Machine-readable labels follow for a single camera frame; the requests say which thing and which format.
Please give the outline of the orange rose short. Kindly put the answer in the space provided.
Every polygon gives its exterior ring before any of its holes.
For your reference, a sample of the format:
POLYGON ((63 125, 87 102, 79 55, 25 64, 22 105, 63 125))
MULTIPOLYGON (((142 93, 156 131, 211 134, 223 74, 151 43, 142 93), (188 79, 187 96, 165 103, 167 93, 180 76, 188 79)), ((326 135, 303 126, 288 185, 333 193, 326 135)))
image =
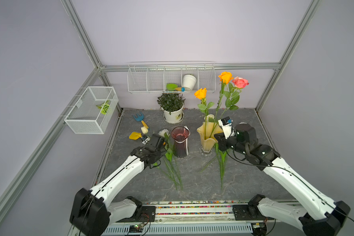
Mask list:
MULTIPOLYGON (((194 93, 195 97, 201 102, 198 104, 198 109, 204 114, 204 118, 210 114, 209 110, 214 105, 213 102, 207 102, 207 89, 202 88, 194 93)), ((208 123, 203 123, 203 138, 207 139, 207 126, 208 123)))

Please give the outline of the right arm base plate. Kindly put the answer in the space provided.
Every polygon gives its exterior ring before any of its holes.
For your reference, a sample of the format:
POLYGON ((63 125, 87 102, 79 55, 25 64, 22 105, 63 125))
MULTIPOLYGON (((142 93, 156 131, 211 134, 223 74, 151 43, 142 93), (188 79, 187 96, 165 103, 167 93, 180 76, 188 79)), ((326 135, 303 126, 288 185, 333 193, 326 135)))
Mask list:
POLYGON ((256 206, 233 205, 233 214, 236 221, 268 221, 274 220, 272 217, 263 216, 256 206))

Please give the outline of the cream tulip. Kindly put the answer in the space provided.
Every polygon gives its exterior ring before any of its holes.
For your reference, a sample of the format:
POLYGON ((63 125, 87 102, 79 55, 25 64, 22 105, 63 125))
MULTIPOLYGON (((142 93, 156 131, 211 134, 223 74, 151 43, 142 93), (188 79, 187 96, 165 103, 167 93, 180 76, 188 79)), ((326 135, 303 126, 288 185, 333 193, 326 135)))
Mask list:
POLYGON ((141 132, 144 134, 144 135, 147 135, 149 133, 149 129, 146 128, 145 126, 141 127, 141 132))

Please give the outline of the orange rose tall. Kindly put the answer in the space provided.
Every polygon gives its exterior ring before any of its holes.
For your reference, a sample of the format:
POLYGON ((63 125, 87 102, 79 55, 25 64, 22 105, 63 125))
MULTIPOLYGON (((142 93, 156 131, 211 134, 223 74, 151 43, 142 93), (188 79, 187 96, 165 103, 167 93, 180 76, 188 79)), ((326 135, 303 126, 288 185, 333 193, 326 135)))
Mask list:
POLYGON ((218 121, 221 119, 224 112, 227 111, 232 106, 231 95, 234 91, 233 86, 230 83, 230 81, 233 80, 234 78, 230 72, 222 72, 218 77, 220 79, 219 100, 217 102, 217 107, 215 109, 214 118, 211 119, 211 121, 213 121, 213 128, 211 129, 211 133, 209 136, 210 138, 213 137, 213 133, 214 133, 215 129, 218 127, 218 121), (222 112, 221 117, 219 118, 218 113, 219 113, 219 110, 222 106, 223 97, 226 98, 226 101, 225 101, 226 108, 225 108, 225 111, 222 112))

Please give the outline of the cream rose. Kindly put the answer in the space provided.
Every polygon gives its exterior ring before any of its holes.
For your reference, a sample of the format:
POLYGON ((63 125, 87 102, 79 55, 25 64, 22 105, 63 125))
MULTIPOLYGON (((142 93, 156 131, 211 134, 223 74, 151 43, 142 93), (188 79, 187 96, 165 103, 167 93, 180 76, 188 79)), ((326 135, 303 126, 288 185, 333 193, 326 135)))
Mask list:
POLYGON ((217 119, 215 118, 215 116, 213 114, 208 114, 205 117, 205 123, 217 123, 217 119))

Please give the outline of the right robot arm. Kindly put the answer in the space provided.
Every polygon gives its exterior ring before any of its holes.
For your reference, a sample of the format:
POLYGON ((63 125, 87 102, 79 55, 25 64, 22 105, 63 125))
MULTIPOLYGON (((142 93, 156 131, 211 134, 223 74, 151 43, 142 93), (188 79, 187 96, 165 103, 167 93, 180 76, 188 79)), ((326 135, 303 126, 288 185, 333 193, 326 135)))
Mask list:
POLYGON ((247 165, 272 177, 300 203, 300 206, 291 206, 258 194, 248 202, 252 216, 274 218, 302 230, 307 236, 336 236, 339 233, 351 210, 345 202, 336 202, 317 190, 275 149, 260 144, 251 125, 240 123, 232 127, 232 120, 228 117, 218 123, 223 131, 214 137, 220 151, 231 149, 243 154, 247 165))

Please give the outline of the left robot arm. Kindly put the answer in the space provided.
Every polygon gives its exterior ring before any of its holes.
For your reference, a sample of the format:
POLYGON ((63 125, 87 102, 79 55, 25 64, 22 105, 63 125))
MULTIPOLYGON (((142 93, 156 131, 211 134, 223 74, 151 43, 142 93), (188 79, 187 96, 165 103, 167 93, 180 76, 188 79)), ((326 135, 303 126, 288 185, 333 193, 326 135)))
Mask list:
POLYGON ((166 139, 153 134, 142 147, 136 147, 125 162, 105 180, 87 190, 80 189, 75 197, 70 223, 86 236, 100 236, 107 227, 123 219, 141 218, 142 202, 134 197, 113 203, 117 194, 145 168, 153 167, 164 155, 166 139))

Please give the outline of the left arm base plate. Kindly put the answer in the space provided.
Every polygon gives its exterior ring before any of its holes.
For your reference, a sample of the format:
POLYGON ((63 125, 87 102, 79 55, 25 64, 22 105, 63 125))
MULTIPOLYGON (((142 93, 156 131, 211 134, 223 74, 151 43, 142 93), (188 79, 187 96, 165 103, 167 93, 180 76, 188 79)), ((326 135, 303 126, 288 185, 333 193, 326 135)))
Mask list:
POLYGON ((132 217, 128 218, 126 222, 154 222, 156 216, 156 207, 142 206, 135 210, 132 217))

